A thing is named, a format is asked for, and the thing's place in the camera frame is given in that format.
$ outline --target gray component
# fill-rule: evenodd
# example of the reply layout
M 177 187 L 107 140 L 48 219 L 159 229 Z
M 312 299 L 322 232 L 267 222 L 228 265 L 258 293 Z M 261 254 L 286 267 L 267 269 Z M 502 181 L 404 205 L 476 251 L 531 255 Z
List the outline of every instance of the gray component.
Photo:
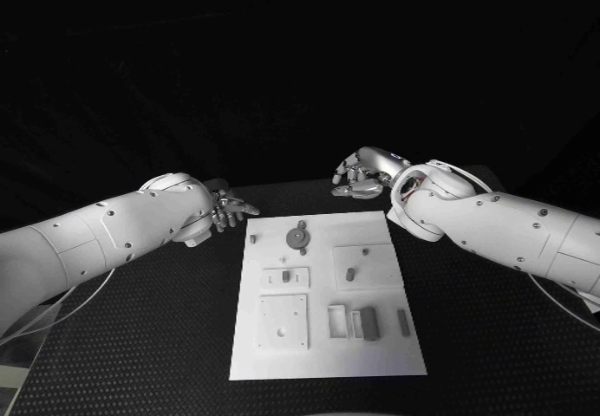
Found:
M 361 309 L 361 324 L 365 341 L 376 341 L 381 336 L 375 308 L 368 307 Z
M 400 329 L 402 330 L 402 335 L 410 336 L 407 311 L 404 309 L 398 309 L 398 320 L 400 320 Z
M 309 231 L 301 228 L 293 228 L 286 236 L 287 245 L 294 249 L 300 250 L 309 245 L 310 235 Z
M 348 272 L 346 272 L 346 280 L 350 282 L 353 280 L 353 273 L 355 273 L 355 269 L 349 268 Z

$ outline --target black table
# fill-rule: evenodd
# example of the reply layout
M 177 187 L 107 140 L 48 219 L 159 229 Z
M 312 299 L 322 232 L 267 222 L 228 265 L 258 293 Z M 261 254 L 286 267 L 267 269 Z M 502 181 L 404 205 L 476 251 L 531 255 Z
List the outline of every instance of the black table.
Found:
M 499 180 L 470 166 L 495 190 Z M 388 211 L 389 191 L 335 198 L 330 180 L 248 186 L 263 217 Z M 389 223 L 428 376 L 229 381 L 245 222 L 115 271 L 50 332 L 13 415 L 599 414 L 600 334 L 515 270 Z M 584 304 L 552 282 L 557 299 Z M 98 287 L 81 285 L 66 313 Z

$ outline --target mesh surface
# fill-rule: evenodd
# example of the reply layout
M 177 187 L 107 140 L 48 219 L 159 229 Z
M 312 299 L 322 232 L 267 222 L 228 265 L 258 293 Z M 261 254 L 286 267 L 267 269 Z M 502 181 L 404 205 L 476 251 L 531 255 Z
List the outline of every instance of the mesh surface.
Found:
M 483 166 L 470 166 L 495 190 Z M 388 211 L 389 192 L 335 198 L 330 180 L 248 186 L 263 217 Z M 245 222 L 200 247 L 167 244 L 115 271 L 48 337 L 13 415 L 597 414 L 600 335 L 529 278 L 449 238 L 389 223 L 428 376 L 229 381 Z M 81 285 L 63 315 L 102 277 Z M 542 281 L 581 315 L 583 303 Z

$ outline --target robotic arm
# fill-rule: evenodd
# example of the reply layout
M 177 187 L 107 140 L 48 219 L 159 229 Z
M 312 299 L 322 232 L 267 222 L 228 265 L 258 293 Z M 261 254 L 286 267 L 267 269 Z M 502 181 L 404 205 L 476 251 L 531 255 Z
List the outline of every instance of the robotic arm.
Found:
M 475 255 L 600 296 L 600 220 L 489 188 L 477 195 L 453 168 L 479 181 L 437 160 L 413 166 L 363 147 L 335 171 L 333 183 L 348 173 L 349 184 L 333 195 L 375 198 L 388 186 L 388 219 L 415 237 L 436 242 L 447 235 Z
M 170 241 L 195 247 L 258 209 L 228 183 L 166 174 L 138 191 L 0 234 L 0 336 L 25 312 Z

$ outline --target black background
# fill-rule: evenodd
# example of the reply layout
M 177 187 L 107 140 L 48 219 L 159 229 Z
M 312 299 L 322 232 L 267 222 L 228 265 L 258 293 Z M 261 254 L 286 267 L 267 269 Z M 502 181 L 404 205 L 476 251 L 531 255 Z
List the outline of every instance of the black background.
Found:
M 0 229 L 166 172 L 325 178 L 361 146 L 488 165 L 509 192 L 596 214 L 599 16 L 267 2 L 4 13 Z

